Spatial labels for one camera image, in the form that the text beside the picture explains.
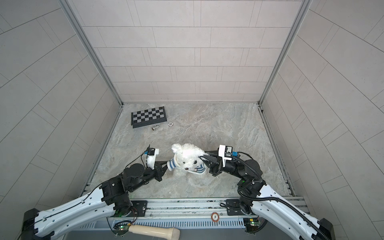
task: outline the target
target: folding chess board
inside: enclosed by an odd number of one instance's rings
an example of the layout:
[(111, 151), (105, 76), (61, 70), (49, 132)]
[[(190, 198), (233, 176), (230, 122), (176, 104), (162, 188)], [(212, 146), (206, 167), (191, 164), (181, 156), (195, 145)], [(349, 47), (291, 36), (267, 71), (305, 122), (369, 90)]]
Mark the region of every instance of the folding chess board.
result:
[(150, 108), (131, 113), (131, 125), (133, 128), (165, 122), (166, 120), (167, 115), (164, 107)]

